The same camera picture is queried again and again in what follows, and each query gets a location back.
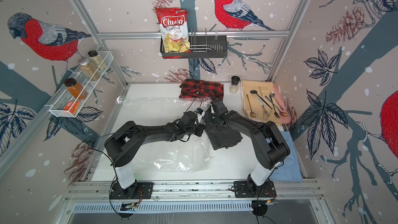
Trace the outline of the dark grey striped shirt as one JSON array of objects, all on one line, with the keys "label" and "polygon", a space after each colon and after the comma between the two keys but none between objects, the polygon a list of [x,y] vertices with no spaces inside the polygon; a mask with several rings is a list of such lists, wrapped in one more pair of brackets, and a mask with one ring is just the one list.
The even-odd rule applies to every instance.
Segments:
[{"label": "dark grey striped shirt", "polygon": [[213,150],[222,148],[228,149],[237,145],[243,139],[240,132],[217,124],[211,119],[206,120],[205,132],[211,142]]}]

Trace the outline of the clear plastic vacuum bag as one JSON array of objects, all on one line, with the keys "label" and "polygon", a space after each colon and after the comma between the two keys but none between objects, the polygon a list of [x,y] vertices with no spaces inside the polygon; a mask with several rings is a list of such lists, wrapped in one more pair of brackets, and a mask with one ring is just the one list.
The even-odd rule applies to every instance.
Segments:
[{"label": "clear plastic vacuum bag", "polygon": [[[205,111],[210,98],[179,99],[172,97],[139,97],[126,100],[114,125],[119,129],[128,121],[137,125],[158,126],[182,117],[185,111]],[[205,171],[210,162],[210,141],[207,136],[184,136],[175,142],[145,143],[132,160],[135,171],[194,173]]]}]

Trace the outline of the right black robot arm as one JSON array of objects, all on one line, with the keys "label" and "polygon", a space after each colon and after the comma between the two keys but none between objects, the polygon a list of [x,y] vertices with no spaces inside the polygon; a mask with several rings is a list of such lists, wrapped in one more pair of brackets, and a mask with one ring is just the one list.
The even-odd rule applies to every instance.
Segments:
[{"label": "right black robot arm", "polygon": [[229,111],[221,99],[212,100],[206,111],[207,135],[215,146],[229,148],[239,143],[242,135],[251,139],[257,164],[248,176],[255,186],[267,183],[275,170],[284,165],[290,148],[277,125],[258,122]]}]

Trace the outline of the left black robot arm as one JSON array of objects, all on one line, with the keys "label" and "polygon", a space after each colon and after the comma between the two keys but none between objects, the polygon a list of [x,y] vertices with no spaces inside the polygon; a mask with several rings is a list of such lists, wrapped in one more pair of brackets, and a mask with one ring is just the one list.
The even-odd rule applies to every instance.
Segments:
[{"label": "left black robot arm", "polygon": [[202,136],[205,125],[201,123],[204,111],[186,111],[173,122],[159,126],[137,125],[126,122],[109,137],[104,144],[115,170],[117,183],[121,189],[133,189],[137,185],[131,162],[140,147],[154,142],[187,142],[192,135]]}]

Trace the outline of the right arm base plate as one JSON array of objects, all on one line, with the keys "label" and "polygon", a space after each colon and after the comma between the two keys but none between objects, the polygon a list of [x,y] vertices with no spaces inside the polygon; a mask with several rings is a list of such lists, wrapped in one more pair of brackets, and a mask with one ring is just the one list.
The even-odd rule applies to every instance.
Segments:
[{"label": "right arm base plate", "polygon": [[230,190],[236,198],[276,198],[276,190],[272,181],[257,186],[251,181],[235,181]]}]

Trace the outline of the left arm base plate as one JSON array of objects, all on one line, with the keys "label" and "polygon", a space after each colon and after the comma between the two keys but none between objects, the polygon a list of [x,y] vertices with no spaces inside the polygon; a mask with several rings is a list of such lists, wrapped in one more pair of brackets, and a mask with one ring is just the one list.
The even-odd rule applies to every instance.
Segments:
[{"label": "left arm base plate", "polygon": [[151,198],[154,183],[152,182],[135,182],[126,189],[122,189],[116,181],[112,184],[109,198],[111,200],[147,200]]}]

